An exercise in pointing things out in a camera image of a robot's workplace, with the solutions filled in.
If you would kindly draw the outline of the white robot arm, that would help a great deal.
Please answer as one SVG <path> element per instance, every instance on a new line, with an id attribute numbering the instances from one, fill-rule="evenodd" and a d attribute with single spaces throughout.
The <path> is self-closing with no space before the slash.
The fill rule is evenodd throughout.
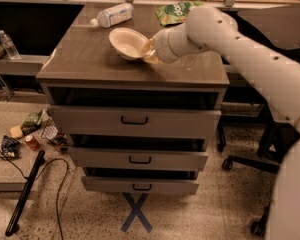
<path id="1" fill-rule="evenodd" d="M 188 54 L 220 54 L 300 133 L 300 63 L 242 35 L 220 10 L 198 6 L 186 21 L 157 32 L 142 49 L 152 63 L 173 63 Z M 277 174 L 265 240 L 300 240 L 300 139 Z"/>

